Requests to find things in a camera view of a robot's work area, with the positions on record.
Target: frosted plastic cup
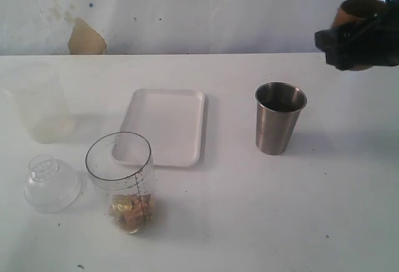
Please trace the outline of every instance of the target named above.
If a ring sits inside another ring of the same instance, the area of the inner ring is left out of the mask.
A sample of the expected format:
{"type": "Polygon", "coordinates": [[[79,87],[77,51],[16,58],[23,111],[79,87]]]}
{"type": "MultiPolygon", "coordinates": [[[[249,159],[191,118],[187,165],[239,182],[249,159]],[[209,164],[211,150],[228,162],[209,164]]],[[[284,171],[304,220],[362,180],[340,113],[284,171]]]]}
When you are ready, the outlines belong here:
{"type": "Polygon", "coordinates": [[[22,123],[35,141],[56,142],[74,128],[75,120],[51,66],[33,63],[14,67],[0,76],[0,87],[15,101],[22,123]]]}

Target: plastic lid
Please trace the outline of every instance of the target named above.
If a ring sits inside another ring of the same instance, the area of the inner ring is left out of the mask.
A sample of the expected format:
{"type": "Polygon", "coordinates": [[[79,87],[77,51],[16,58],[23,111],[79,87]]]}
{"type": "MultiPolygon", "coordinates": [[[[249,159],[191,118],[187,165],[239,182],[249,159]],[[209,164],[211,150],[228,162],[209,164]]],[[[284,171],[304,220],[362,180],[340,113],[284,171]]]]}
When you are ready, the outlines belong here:
{"type": "Polygon", "coordinates": [[[55,213],[78,197],[82,181],[68,163],[51,155],[38,155],[29,163],[25,198],[39,213],[55,213]]]}

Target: stainless steel cup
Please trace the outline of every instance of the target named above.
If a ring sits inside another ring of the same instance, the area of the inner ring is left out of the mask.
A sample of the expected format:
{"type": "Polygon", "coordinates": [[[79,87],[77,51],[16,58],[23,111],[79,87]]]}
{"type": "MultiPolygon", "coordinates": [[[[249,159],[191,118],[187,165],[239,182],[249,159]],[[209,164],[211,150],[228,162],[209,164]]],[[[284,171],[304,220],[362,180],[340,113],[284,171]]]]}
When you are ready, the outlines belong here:
{"type": "Polygon", "coordinates": [[[301,110],[305,93],[285,83],[268,83],[255,93],[257,101],[256,145],[268,155],[279,155],[287,148],[301,110]]]}

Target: clear plastic jar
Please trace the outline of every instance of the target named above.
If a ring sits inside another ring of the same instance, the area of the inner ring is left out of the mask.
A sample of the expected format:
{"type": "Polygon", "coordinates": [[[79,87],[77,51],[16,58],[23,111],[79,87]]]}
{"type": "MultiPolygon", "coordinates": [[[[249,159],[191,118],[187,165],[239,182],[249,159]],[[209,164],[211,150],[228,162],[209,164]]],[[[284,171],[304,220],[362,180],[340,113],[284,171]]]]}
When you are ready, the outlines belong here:
{"type": "Polygon", "coordinates": [[[151,221],[155,176],[144,137],[119,132],[101,138],[87,152],[86,167],[114,225],[132,234],[151,221]]]}
{"type": "Polygon", "coordinates": [[[22,123],[35,141],[55,142],[74,128],[75,119],[51,66],[31,63],[15,67],[2,75],[0,85],[14,99],[22,123]]]}

